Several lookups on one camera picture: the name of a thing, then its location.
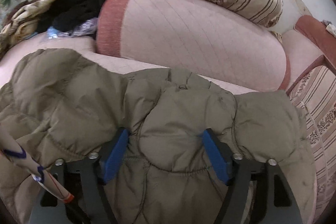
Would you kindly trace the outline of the black clothes pile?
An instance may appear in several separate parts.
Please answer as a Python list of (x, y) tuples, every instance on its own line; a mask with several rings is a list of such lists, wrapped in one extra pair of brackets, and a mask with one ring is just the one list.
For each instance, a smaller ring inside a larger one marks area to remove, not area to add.
[(73, 30), (86, 20), (99, 16), (106, 0), (55, 0), (40, 16), (36, 32), (53, 27), (61, 32)]

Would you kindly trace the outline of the olive green puffer jacket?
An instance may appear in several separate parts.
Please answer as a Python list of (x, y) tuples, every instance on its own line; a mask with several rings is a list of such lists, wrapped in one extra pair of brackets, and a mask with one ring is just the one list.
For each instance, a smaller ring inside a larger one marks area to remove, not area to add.
[(313, 219), (305, 113), (281, 90), (234, 95), (182, 69), (120, 75), (73, 50), (39, 50), (1, 88), (1, 125), (44, 167), (81, 160), (127, 128), (120, 172), (104, 188), (120, 223), (213, 223), (227, 187), (202, 145), (207, 128), (248, 159), (275, 159), (303, 223)]

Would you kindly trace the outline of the striped floral cushion at right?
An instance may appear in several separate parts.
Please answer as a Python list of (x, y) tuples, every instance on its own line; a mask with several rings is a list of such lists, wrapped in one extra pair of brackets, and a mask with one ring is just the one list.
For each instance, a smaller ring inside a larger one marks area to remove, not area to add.
[(291, 90), (289, 98), (306, 111), (307, 139), (317, 176), (313, 218), (317, 221), (335, 193), (335, 74), (324, 65), (312, 69)]

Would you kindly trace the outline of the pink bolster with red ends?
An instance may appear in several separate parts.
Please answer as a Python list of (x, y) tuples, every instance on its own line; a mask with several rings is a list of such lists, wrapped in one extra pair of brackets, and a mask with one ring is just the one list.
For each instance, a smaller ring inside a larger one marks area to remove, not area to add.
[(290, 80), (289, 59), (269, 31), (204, 0), (106, 0), (96, 47), (261, 92)]

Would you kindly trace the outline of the beige brown patterned blanket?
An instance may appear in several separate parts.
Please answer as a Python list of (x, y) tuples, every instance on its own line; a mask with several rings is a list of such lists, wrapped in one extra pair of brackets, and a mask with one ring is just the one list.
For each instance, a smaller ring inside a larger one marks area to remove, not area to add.
[(13, 46), (32, 35), (56, 0), (35, 0), (21, 6), (1, 29), (1, 58)]

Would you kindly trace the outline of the pink quilted bed cover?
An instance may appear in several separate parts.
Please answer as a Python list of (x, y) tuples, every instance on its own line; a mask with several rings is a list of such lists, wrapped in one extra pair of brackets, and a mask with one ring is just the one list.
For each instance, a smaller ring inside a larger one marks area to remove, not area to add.
[(91, 60), (106, 70), (125, 75), (144, 69), (160, 68), (160, 65), (144, 63), (141, 61), (123, 59), (101, 55), (95, 52), (95, 41), (89, 36), (79, 38), (57, 38), (49, 39), (47, 34), (38, 34), (28, 40), (24, 40), (12, 47), (1, 60), (1, 86), (9, 82), (15, 66), (26, 55), (39, 49), (68, 48), (72, 49), (86, 59)]

